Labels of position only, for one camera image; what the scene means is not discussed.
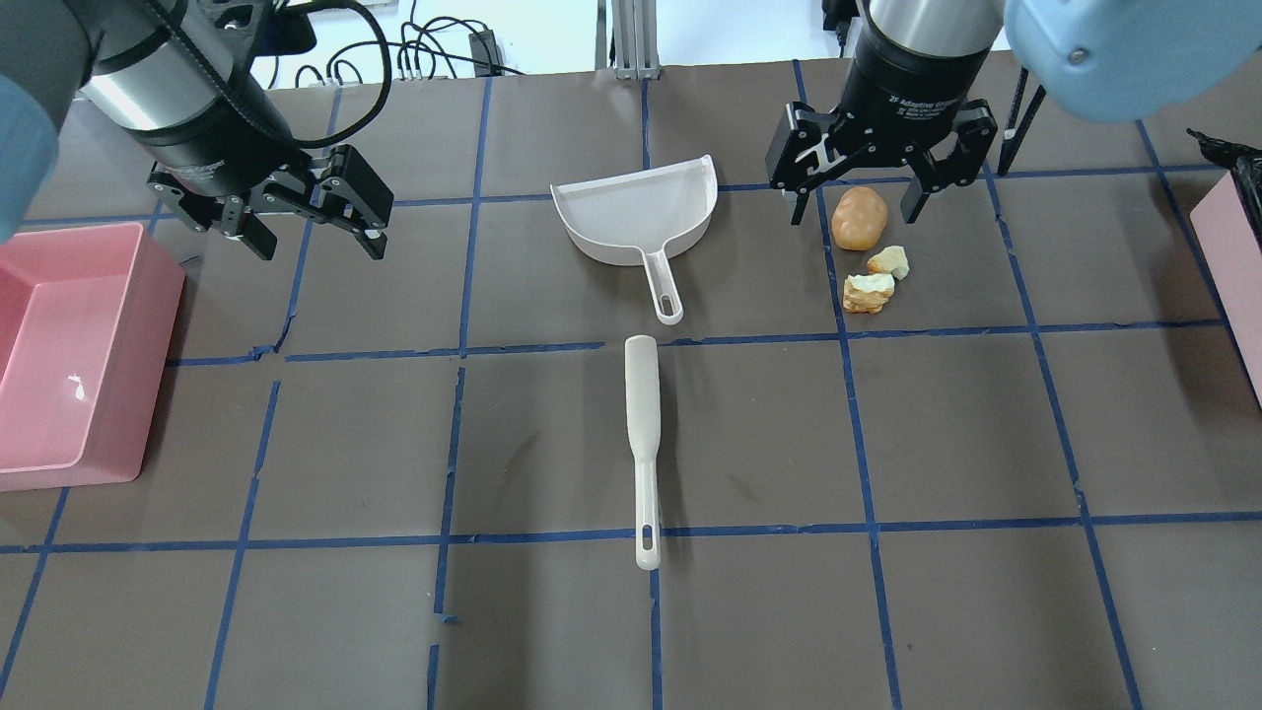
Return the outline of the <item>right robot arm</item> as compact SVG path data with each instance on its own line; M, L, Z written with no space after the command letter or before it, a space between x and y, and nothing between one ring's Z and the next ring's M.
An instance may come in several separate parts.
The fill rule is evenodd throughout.
M969 91L997 37L1064 112L1118 124L1220 84L1259 48L1257 1L861 1L864 21L829 112L787 103L766 156L793 201L859 168L910 168L900 211L970 185L1000 134Z

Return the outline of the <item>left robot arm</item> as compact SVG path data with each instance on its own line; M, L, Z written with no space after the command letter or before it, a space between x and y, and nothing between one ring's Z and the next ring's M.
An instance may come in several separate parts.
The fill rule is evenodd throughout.
M13 240L54 172L77 96L153 158L148 185L186 228L273 257L265 214L347 231L370 259L387 247L392 190L348 139L386 103L319 139L294 135L252 78L279 55L266 29L310 28L310 14L360 15L382 61L382 26L357 1L5 1L3 4L3 240Z

